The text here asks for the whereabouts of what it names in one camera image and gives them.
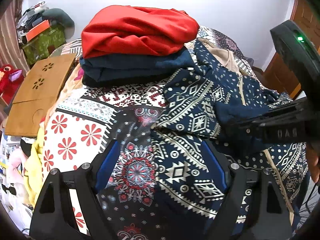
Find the person's right hand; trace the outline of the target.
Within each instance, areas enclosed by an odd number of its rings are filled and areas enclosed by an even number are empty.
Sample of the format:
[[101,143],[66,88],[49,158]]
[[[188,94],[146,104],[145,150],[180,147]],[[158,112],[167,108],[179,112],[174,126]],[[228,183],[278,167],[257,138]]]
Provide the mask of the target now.
[[319,153],[317,153],[311,144],[307,144],[306,159],[312,181],[316,184],[319,181]]

